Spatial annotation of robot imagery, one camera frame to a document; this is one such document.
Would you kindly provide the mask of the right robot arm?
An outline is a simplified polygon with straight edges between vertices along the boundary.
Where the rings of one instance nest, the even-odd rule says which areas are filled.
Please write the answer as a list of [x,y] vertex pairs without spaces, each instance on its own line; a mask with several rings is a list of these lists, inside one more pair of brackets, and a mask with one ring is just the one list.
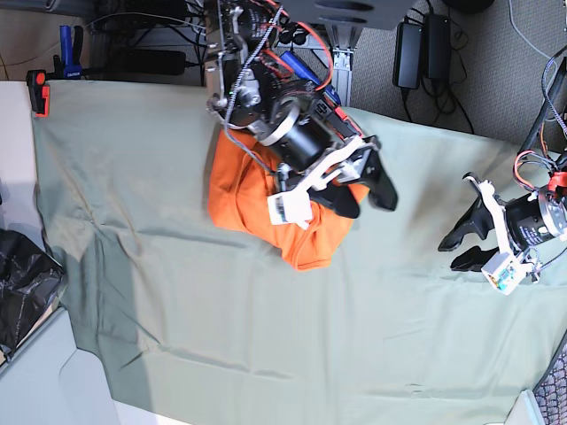
[[326,83],[272,51],[289,22],[284,8],[271,1],[206,1],[204,15],[208,110],[247,155],[252,150],[233,131],[250,132],[278,159],[270,166],[252,156],[275,180],[267,198],[271,223],[306,224],[313,203],[355,219],[355,183],[368,188],[374,207],[394,211],[398,193],[377,138],[363,134]]

